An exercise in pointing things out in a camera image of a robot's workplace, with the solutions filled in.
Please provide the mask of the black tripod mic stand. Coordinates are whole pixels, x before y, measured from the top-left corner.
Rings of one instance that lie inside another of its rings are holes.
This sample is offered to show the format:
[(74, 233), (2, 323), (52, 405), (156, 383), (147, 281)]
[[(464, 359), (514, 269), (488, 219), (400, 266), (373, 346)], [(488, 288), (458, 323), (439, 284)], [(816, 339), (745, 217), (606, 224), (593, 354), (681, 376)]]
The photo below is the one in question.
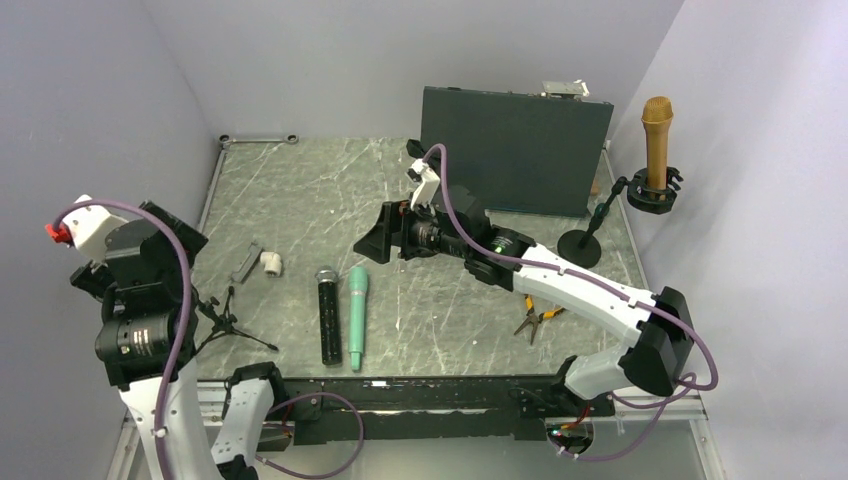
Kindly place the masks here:
[(238, 323), (237, 316), (231, 310), (231, 303), (235, 297), (235, 287), (229, 285), (226, 290), (226, 298), (224, 303), (214, 296), (210, 296), (207, 301), (199, 301), (196, 310), (210, 319), (213, 322), (210, 333), (196, 346), (196, 352), (199, 353), (204, 347), (211, 342), (222, 339), (225, 336), (232, 335), (246, 338), (258, 342), (260, 345), (268, 348), (273, 352), (278, 352), (279, 348), (270, 343), (265, 342), (258, 337), (248, 334), (236, 327)]

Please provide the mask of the grey metal bracket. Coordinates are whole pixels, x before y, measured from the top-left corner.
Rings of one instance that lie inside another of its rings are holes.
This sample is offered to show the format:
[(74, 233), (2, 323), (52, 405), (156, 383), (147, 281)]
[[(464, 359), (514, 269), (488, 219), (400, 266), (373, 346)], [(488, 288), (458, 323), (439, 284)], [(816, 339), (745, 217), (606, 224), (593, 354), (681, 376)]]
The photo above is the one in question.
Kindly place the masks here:
[(259, 262), (262, 253), (263, 247), (257, 241), (252, 241), (248, 246), (246, 257), (230, 274), (230, 281), (243, 284), (253, 271), (255, 265)]

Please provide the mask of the dark grey upright panel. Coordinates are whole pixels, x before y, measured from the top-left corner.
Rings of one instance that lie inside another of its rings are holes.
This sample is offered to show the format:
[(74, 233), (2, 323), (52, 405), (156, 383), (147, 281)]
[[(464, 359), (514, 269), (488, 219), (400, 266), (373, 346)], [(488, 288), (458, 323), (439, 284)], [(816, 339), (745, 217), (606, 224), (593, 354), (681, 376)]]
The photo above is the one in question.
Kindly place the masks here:
[(419, 139), (448, 153), (448, 179), (489, 210), (587, 213), (614, 107), (608, 102), (427, 86)]

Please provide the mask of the black round-base mic stand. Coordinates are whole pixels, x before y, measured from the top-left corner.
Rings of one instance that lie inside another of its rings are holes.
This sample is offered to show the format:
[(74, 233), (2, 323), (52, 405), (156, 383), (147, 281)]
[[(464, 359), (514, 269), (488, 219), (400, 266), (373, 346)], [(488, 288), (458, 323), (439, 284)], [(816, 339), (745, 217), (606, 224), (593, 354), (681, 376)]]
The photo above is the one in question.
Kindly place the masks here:
[(428, 148), (426, 148), (420, 140), (409, 139), (406, 142), (407, 154), (415, 160), (427, 160)]

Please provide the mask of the black stand with shock mount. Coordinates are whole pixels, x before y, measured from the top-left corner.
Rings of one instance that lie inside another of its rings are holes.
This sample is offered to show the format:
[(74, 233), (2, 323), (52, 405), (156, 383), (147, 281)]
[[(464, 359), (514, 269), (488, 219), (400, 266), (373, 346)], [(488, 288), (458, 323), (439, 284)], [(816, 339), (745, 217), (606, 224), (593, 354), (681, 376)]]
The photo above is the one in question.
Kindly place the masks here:
[[(631, 179), (619, 177), (612, 185), (610, 194), (603, 202), (608, 207), (623, 191), (626, 191), (628, 203), (637, 210), (662, 215), (670, 212), (681, 189), (680, 182), (684, 179), (675, 167), (667, 167), (667, 187), (655, 190), (647, 185), (647, 168), (637, 171)], [(585, 230), (570, 230), (565, 232), (557, 242), (557, 253), (560, 257), (583, 268), (594, 267), (602, 256), (602, 247), (595, 238), (595, 232), (603, 222), (593, 219), (592, 214)]]

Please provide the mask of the white device behind panel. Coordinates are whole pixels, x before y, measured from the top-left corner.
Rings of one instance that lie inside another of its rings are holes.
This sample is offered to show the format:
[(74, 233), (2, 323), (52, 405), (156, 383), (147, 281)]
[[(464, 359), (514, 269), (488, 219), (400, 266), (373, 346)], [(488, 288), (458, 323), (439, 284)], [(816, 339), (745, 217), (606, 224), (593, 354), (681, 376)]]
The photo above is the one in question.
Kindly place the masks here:
[(583, 80), (571, 82), (544, 81), (541, 96), (582, 101), (590, 96), (590, 92)]

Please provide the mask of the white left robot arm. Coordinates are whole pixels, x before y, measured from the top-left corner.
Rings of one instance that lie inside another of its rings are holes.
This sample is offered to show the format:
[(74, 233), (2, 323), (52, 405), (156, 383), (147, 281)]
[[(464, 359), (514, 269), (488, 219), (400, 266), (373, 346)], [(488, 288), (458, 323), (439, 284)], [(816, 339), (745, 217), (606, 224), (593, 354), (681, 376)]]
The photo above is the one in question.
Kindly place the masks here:
[(70, 282), (100, 303), (95, 353), (133, 417), (152, 477), (256, 478), (263, 424), (285, 411), (288, 394), (270, 362), (236, 369), (222, 427), (209, 439), (194, 335), (200, 317), (221, 326), (225, 316), (191, 282), (206, 237), (153, 202), (133, 207), (85, 195), (47, 229), (87, 258)]

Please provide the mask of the mint green toy microphone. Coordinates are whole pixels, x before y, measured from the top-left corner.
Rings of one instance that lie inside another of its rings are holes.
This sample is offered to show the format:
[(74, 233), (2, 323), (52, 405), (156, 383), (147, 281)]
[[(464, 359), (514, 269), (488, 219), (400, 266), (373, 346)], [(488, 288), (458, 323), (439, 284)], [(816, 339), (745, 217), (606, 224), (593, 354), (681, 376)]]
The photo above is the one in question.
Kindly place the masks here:
[(366, 300), (369, 287), (368, 273), (363, 266), (351, 269), (348, 286), (350, 291), (348, 352), (352, 371), (359, 372), (365, 345)]

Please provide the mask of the black silver-mesh microphone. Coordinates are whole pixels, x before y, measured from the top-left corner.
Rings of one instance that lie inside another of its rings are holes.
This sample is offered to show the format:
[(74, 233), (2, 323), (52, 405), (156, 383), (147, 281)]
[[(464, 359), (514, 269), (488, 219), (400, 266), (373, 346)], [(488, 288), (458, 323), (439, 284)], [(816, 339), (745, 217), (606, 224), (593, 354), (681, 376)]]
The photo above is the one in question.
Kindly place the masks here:
[(322, 266), (317, 270), (315, 278), (318, 282), (322, 364), (337, 366), (343, 361), (337, 286), (338, 274), (332, 267)]

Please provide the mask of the white pipe elbow fitting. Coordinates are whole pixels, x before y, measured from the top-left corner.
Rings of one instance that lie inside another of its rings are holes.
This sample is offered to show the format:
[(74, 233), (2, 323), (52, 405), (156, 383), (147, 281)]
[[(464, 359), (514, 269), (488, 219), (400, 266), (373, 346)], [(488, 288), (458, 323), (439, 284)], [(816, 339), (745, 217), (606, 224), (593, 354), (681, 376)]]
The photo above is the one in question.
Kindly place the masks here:
[(259, 256), (263, 273), (270, 278), (278, 278), (284, 270), (283, 260), (280, 254), (272, 251), (263, 251)]

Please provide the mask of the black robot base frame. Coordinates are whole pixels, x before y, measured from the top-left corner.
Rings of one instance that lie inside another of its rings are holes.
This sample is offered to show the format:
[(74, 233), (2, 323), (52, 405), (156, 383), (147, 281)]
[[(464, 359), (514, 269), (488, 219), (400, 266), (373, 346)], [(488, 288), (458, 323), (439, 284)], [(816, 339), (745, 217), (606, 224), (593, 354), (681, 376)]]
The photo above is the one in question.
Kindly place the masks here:
[(612, 400), (583, 400), (550, 375), (271, 377), (272, 397), (293, 407), (270, 421), (293, 426), (298, 446), (331, 441), (507, 437), (542, 441), (557, 419), (611, 417)]

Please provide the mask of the gold microphone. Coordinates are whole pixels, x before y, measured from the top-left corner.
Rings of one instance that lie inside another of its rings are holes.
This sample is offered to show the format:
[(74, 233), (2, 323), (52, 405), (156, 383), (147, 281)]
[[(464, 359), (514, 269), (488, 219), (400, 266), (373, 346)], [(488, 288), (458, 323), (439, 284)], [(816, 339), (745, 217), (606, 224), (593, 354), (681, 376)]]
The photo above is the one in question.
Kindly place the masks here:
[(655, 190), (667, 187), (669, 130), (674, 118), (668, 97), (648, 99), (642, 110), (641, 122), (645, 131), (647, 185)]

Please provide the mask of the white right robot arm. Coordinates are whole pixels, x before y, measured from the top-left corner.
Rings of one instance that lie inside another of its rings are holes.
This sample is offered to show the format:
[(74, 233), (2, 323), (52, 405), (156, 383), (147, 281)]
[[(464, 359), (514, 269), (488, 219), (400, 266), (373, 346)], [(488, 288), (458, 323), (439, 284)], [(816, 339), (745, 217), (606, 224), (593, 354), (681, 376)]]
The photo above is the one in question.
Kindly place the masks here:
[(375, 225), (353, 246), (355, 253), (385, 264), (393, 248), (404, 260), (446, 254), (463, 260), (476, 280), (544, 299), (594, 322), (618, 344), (568, 359), (551, 388), (557, 411), (574, 415), (589, 400), (637, 387), (670, 397), (694, 345), (685, 296), (622, 285), (566, 261), (531, 237), (491, 223), (481, 203), (463, 187), (429, 207), (411, 200), (382, 204)]

